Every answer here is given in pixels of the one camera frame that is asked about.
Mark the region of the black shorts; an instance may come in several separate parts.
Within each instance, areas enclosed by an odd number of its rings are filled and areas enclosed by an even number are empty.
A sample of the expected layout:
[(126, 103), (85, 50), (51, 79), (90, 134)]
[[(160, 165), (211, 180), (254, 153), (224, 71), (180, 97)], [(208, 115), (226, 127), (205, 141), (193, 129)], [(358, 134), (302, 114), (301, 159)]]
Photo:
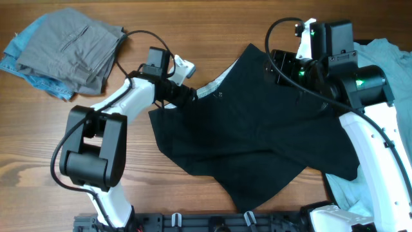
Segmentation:
[(359, 167), (334, 111), (313, 95), (266, 82), (266, 60), (250, 44), (213, 92), (149, 112), (159, 150), (190, 175), (214, 177), (241, 212), (305, 168), (353, 180)]

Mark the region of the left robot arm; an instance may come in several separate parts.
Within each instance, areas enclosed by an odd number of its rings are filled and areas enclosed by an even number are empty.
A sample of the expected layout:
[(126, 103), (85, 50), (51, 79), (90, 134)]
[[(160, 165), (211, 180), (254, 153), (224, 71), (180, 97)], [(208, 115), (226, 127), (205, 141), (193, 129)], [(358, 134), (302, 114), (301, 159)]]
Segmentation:
[(155, 101), (177, 107), (197, 99), (183, 85), (196, 71), (193, 63), (170, 51), (151, 47), (147, 62), (126, 75), (121, 88), (91, 107), (75, 106), (63, 138), (60, 173), (73, 190), (87, 193), (97, 210), (96, 231), (139, 231), (133, 206), (120, 183), (126, 166), (127, 126)]

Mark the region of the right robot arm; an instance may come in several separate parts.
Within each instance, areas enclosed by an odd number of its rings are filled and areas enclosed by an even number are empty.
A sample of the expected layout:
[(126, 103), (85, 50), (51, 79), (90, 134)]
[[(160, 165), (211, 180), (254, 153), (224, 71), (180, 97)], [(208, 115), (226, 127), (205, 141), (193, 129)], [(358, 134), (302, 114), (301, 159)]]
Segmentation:
[(364, 217), (334, 204), (301, 210), (307, 231), (410, 231), (411, 163), (397, 124), (394, 95), (382, 68), (359, 67), (349, 20), (294, 19), (297, 53), (266, 50), (276, 83), (296, 87), (340, 109), (373, 203)]

